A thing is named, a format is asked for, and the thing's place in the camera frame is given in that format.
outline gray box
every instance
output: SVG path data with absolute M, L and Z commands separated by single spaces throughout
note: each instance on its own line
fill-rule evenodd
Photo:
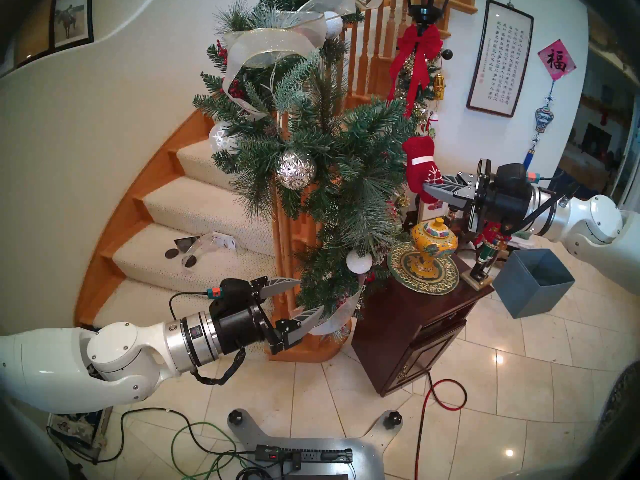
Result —
M 523 318 L 550 311 L 574 282 L 567 267 L 549 249 L 518 249 L 492 286 L 511 316 Z

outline wooden cabinet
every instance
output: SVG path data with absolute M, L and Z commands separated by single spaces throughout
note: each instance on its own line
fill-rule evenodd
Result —
M 453 256 L 460 273 L 469 267 Z M 445 296 L 420 294 L 390 278 L 362 309 L 353 349 L 381 396 L 425 375 L 467 323 L 479 299 L 494 288 L 476 292 L 462 279 Z

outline stair step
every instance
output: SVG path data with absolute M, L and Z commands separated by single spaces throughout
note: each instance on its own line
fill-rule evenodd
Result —
M 223 189 L 232 189 L 233 175 L 227 175 L 213 162 L 209 140 L 192 144 L 178 151 L 177 156 L 184 173 L 192 179 Z
M 93 326 L 102 328 L 117 321 L 128 321 L 138 327 L 148 327 L 171 319 L 169 298 L 175 290 L 163 289 L 139 281 L 126 279 L 116 289 L 93 321 Z M 199 311 L 208 311 L 211 301 L 205 296 L 184 295 L 171 303 L 178 319 Z M 246 347 L 247 358 L 265 360 L 264 343 L 258 342 Z
M 143 198 L 156 223 L 189 234 L 221 232 L 243 248 L 273 256 L 271 223 L 247 219 L 237 200 L 227 189 L 189 177 L 176 178 Z
M 182 230 L 151 223 L 118 249 L 113 261 L 130 279 L 174 291 L 200 292 L 218 287 L 229 277 L 252 280 L 276 274 L 273 257 L 249 250 L 239 253 L 216 249 L 198 258 L 191 268 L 182 265 L 182 255 L 165 258 L 165 251 L 175 248 L 174 239 L 188 235 Z

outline black lantern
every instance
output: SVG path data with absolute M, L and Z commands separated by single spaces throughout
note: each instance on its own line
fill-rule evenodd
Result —
M 448 2 L 449 0 L 407 0 L 409 15 L 418 26 L 418 34 L 440 20 Z

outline tile floor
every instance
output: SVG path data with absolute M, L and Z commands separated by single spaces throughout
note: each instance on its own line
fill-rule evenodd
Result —
M 462 411 L 446 411 L 429 400 L 421 479 L 493 479 L 577 456 L 617 375 L 640 357 L 638 298 L 576 263 L 556 244 L 538 241 L 569 267 L 575 286 L 547 314 L 513 319 L 495 293 L 469 314 L 466 330 L 432 370 L 434 381 L 459 380 L 468 402 Z M 223 358 L 201 373 L 221 376 L 230 364 Z M 446 385 L 438 388 L 441 399 L 461 402 L 462 393 Z M 425 387 L 423 377 L 378 396 L 350 341 L 322 364 L 247 360 L 225 386 L 203 386 L 185 374 L 163 383 L 145 402 L 115 408 L 104 457 L 119 448 L 120 414 L 132 407 L 171 407 L 227 433 L 229 411 L 245 408 L 266 433 L 291 437 L 359 437 L 385 410 L 397 409 L 404 424 L 385 452 L 385 473 L 388 480 L 411 480 Z M 180 479 L 170 446 L 183 425 L 163 411 L 129 415 L 123 455 L 113 463 L 85 464 L 85 474 L 89 480 Z M 230 448 L 215 429 L 196 425 L 194 430 L 204 446 Z M 184 432 L 174 449 L 177 466 L 187 474 L 205 471 L 213 460 Z M 235 479 L 239 469 L 232 462 L 222 478 Z

